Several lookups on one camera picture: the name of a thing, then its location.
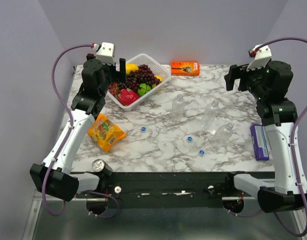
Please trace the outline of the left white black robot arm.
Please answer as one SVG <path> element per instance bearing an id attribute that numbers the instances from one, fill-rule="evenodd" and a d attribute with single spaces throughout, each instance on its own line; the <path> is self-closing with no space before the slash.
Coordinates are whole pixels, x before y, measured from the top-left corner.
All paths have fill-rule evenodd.
<path id="1" fill-rule="evenodd" d="M 119 69 L 116 69 L 116 65 L 88 54 L 81 77 L 82 83 L 72 100 L 65 128 L 43 162 L 33 164 L 29 171 L 39 192 L 65 202 L 81 192 L 87 191 L 94 198 L 104 193 L 105 186 L 97 174 L 72 174 L 72 165 L 87 131 L 106 103 L 110 84 L 126 81 L 126 60 L 120 58 Z"/>

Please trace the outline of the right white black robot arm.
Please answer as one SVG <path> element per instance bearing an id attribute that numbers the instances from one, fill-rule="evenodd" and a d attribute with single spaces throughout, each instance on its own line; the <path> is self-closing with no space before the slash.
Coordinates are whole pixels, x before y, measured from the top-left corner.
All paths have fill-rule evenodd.
<path id="1" fill-rule="evenodd" d="M 298 147 L 298 121 L 295 104 L 288 100 L 293 79 L 289 64 L 271 60 L 256 70 L 246 65 L 231 65 L 224 79 L 226 90 L 249 91 L 256 99 L 256 111 L 267 136 L 274 163 L 274 184 L 238 173 L 223 184 L 224 192 L 235 196 L 243 191 L 257 199 L 265 213 L 301 210 L 307 206 L 307 180 Z"/>

